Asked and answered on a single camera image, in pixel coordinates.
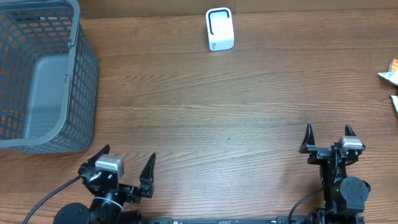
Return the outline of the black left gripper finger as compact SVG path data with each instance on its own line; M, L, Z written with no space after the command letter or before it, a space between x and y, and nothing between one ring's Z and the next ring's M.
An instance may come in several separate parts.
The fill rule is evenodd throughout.
M155 160L156 153L153 153L139 176L141 197L152 198L154 194Z
M110 146L109 144L105 145L98 153L96 153L93 157L89 158L87 161L83 163L84 166L94 166L95 162L104 154L109 154Z

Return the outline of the yellow snack bag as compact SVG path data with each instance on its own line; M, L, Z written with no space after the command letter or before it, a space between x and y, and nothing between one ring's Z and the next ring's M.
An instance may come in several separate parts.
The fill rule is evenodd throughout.
M396 112L396 116L398 116L398 96L391 95L391 100L392 100L394 110Z

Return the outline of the white tube gold cap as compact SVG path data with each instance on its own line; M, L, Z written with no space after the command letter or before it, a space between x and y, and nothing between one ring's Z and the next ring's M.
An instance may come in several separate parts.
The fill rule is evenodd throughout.
M398 85L398 72L381 72L378 75L394 85Z

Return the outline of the orange small snack pack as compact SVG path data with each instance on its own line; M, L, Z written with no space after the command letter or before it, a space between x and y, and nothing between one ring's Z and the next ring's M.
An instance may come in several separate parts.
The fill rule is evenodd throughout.
M398 59L394 58L394 59L390 62L388 71L389 71L389 72L397 72L397 71L398 71Z

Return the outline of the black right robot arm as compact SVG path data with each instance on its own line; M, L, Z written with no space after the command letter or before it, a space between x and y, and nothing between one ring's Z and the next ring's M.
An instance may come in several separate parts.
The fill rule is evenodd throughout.
M295 208L322 193L324 207L312 211L299 223L364 223L364 218L358 215L364 212L371 186L358 177L348 176L346 167L358 162L365 149L362 140L348 124L345 135L338 142L330 147L317 147L312 125L308 123L299 153L308 155L309 164L320 166L322 187L294 205L288 222L293 222Z

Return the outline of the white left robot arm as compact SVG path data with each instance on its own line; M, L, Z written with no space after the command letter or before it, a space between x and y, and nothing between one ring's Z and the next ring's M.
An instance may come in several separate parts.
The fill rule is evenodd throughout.
M124 204L140 204L141 198L152 198L154 193L154 167L156 154L152 154L143 168L135 187L120 183L124 174L123 160L109 155L107 144L93 157L82 163L78 170L83 185L93 194L89 207L82 203L69 203L61 208L54 223L132 223L143 224L147 220L137 210L124 211Z

